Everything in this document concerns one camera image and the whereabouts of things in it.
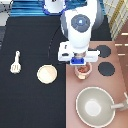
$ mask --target small bowl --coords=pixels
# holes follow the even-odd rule
[[[87,66],[89,67],[89,71],[86,73],[81,73],[78,70],[78,66],[75,66],[75,74],[79,79],[87,79],[89,77],[89,75],[92,72],[92,64],[90,62],[87,63]]]
[[[76,111],[80,119],[91,127],[102,128],[109,125],[115,116],[112,97],[103,89],[88,87],[76,99]]]
[[[57,70],[52,65],[44,65],[37,72],[38,79],[45,84],[52,83],[57,77]]]

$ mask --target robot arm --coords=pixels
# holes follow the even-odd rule
[[[88,0],[87,6],[67,10],[61,15],[61,30],[69,41],[60,44],[59,61],[70,61],[72,64],[73,60],[76,62],[73,65],[84,65],[87,61],[95,62],[98,60],[99,51],[91,52],[93,55],[90,56],[88,47],[91,31],[98,28],[103,22],[102,10],[98,11],[101,8],[99,6],[98,0]]]

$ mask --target black surface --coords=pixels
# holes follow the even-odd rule
[[[107,15],[101,26],[92,31],[91,41],[112,41]]]
[[[49,64],[47,57],[51,36],[59,18],[9,18],[0,50],[0,128],[66,128],[66,67],[57,65],[57,33],[51,62],[58,77],[45,85],[37,78],[38,69]],[[12,74],[15,51],[21,52],[19,74]]]
[[[6,30],[5,26],[0,26],[0,42],[3,41],[5,30]]]
[[[96,50],[100,51],[99,56],[102,58],[106,58],[111,55],[111,49],[106,45],[99,45],[96,47]]]
[[[109,62],[102,62],[98,66],[100,74],[103,76],[112,76],[115,73],[114,66]]]
[[[44,23],[41,25],[41,23],[40,23],[40,25],[41,26],[43,26],[44,27],[44,25],[45,24],[47,24],[46,22],[47,22],[47,18],[45,18],[46,20],[44,20],[44,18],[43,18],[43,20],[41,20],[41,21],[44,21]],[[57,18],[57,20],[55,20],[55,18],[51,18],[51,23],[53,23],[52,21],[55,21],[56,22],[56,24],[58,24],[58,26],[60,25],[60,21],[59,21],[59,19]],[[17,22],[17,18],[14,18],[14,17],[10,17],[9,18],[9,22]],[[3,37],[4,37],[4,32],[5,32],[5,29],[4,29],[4,27],[0,27],[0,31],[1,31],[1,33],[0,33],[0,40],[3,40]],[[96,29],[96,30],[93,30],[92,31],[92,35],[91,35],[91,41],[112,41],[112,38],[111,38],[111,33],[110,33],[110,28],[109,28],[109,24],[108,24],[108,18],[107,18],[107,16],[105,15],[104,16],[104,21],[103,21],[103,23],[101,24],[101,26],[98,28],[98,29]]]

